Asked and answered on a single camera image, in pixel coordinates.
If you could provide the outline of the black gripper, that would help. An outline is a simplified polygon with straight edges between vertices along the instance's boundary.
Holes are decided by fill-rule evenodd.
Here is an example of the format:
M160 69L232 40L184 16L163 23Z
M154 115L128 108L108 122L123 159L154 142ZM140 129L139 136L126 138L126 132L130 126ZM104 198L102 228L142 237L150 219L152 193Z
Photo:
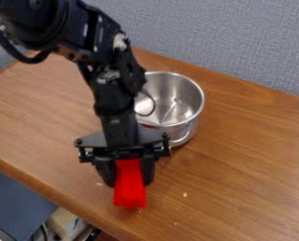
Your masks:
M104 184L114 187L114 160L139 158L143 183L150 185L155 180L155 160L171 153L170 135L144 127L135 114L102 116L100 126L100 131L75 140L79 161L95 163Z

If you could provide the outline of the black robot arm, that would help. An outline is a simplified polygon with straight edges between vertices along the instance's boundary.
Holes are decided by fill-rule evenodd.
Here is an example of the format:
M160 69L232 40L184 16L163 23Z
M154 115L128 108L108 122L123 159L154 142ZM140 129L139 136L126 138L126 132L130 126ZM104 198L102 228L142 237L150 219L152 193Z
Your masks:
M27 64L51 54L75 63L102 123L99 132L75 140L79 159L96 166L108 186L118 182L118 164L138 159L140 183L150 185L156 161L170 154L170 136L138 121L146 70L119 23L82 0L0 0L0 46Z

